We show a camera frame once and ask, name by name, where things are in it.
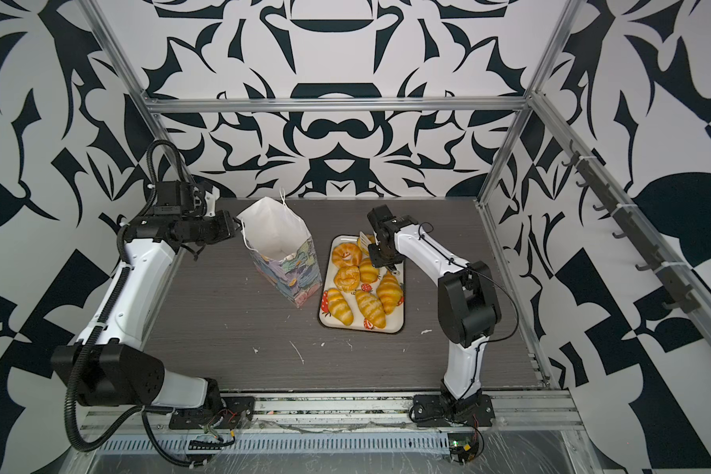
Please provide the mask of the white floral paper bag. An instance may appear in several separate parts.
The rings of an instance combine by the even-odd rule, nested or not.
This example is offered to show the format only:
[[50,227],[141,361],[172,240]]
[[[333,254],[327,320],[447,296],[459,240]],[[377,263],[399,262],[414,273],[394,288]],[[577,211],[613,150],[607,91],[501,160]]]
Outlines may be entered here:
[[255,268],[296,307],[323,280],[312,235],[283,197],[262,197],[239,213],[243,242]]

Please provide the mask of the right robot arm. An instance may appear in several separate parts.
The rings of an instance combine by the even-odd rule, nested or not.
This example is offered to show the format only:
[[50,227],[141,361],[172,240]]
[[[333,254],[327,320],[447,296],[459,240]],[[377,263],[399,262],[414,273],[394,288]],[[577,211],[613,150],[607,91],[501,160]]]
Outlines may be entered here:
[[490,269],[456,256],[430,235],[426,223],[395,216],[386,205],[372,209],[367,219],[375,236],[369,257],[377,268],[408,260],[436,284],[438,323],[450,344],[440,405],[455,415],[481,393],[483,355],[502,319]]

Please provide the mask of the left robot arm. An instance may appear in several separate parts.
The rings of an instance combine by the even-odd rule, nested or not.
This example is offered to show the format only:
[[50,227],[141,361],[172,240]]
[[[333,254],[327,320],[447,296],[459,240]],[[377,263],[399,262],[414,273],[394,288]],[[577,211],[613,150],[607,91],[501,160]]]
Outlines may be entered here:
[[166,369],[144,353],[161,298],[184,252],[197,257],[235,236],[217,187],[161,182],[146,211],[117,236],[120,262],[104,300],[77,341],[55,349],[51,366],[67,387],[67,407],[134,405],[221,411],[217,383]]

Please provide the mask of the round bread middle left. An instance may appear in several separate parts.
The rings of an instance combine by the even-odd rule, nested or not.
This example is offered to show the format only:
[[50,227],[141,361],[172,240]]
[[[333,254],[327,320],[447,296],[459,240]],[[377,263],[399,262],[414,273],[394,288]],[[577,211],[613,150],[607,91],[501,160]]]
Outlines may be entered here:
[[335,287],[343,293],[355,293],[361,285],[361,272],[357,266],[339,268],[334,280]]

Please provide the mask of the small croissant middle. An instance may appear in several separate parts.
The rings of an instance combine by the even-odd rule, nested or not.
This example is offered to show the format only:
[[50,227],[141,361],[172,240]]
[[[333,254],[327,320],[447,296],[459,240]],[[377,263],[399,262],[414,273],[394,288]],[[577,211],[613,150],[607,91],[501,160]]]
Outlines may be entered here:
[[366,258],[359,265],[359,278],[364,284],[373,284],[379,280],[380,270],[373,266],[371,260]]

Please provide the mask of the white strawberry tray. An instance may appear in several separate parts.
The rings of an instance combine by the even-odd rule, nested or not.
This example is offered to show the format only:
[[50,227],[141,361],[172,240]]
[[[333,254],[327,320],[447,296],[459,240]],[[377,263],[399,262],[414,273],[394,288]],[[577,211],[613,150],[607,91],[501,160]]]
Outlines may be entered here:
[[[332,261],[331,261],[332,251],[336,246],[338,246],[344,242],[353,242],[353,243],[357,243],[357,245],[359,245],[359,237],[349,236],[349,235],[341,235],[341,236],[336,237],[332,242],[331,249],[330,249],[329,261],[327,264],[327,271],[325,274],[324,290],[323,290],[321,302],[319,304],[319,313],[318,313],[319,322],[323,326],[330,328],[330,329],[367,331],[367,332],[381,333],[381,334],[397,334],[397,333],[399,333],[403,329],[403,326],[405,323],[405,286],[404,286],[405,266],[402,264],[397,265],[396,269],[378,268],[380,270],[379,280],[377,282],[374,282],[373,284],[364,284],[363,282],[361,282],[361,285],[357,289],[357,290],[363,290],[364,292],[369,292],[377,297],[376,290],[377,290],[380,280],[384,276],[384,274],[387,271],[389,271],[392,274],[395,274],[395,276],[397,276],[397,280],[398,280],[398,282],[400,282],[400,284],[402,286],[404,298],[399,303],[399,306],[395,309],[395,311],[392,314],[386,315],[386,327],[384,329],[380,330],[380,329],[365,328],[365,325],[363,325],[363,316],[361,315],[361,312],[359,312],[359,308],[357,307],[355,293],[343,293],[342,292],[343,295],[345,296],[345,299],[347,300],[347,303],[349,303],[349,306],[351,307],[351,310],[353,311],[353,314],[355,316],[355,319],[354,319],[353,324],[351,326],[345,326],[340,321],[338,321],[337,319],[335,319],[333,316],[331,316],[330,314],[328,314],[326,312],[326,292],[330,288],[336,288],[333,280],[339,270],[335,265],[332,264]],[[369,258],[369,255],[367,255],[367,253],[363,252],[363,258],[361,260],[365,260],[366,258]]]

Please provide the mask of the small circuit board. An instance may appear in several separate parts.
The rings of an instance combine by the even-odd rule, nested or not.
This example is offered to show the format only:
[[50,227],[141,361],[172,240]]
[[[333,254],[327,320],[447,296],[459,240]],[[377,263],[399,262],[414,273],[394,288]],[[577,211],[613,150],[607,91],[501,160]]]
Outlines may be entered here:
[[448,453],[451,462],[468,464],[477,458],[484,448],[484,438],[479,433],[448,435]]

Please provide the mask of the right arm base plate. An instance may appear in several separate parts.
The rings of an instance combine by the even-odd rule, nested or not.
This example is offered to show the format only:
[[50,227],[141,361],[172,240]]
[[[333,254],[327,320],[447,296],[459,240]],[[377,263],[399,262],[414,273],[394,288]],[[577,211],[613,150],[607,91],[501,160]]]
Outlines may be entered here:
[[446,394],[415,395],[408,416],[420,428],[454,425],[490,428],[496,419],[491,398],[481,392],[461,401]]

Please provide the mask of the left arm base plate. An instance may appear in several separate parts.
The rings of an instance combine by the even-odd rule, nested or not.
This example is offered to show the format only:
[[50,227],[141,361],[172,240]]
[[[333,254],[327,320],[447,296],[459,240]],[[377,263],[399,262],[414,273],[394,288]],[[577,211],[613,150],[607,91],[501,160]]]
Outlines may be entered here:
[[178,409],[169,422],[170,430],[197,430],[205,425],[217,430],[238,429],[253,420],[256,398],[253,396],[224,396],[215,409],[201,407]]

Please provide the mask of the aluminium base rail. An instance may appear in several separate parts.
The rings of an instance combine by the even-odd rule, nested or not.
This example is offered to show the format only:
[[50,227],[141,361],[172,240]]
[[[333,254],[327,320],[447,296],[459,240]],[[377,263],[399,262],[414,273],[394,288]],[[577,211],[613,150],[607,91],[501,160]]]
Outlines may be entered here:
[[[493,390],[488,395],[496,419],[496,430],[582,430],[584,424],[566,391]],[[256,398],[253,420],[243,429],[273,429],[288,432],[339,430],[412,429],[418,426],[408,416],[415,395],[438,392],[309,392],[309,393],[226,393]],[[155,424],[169,429],[169,409],[155,417]]]

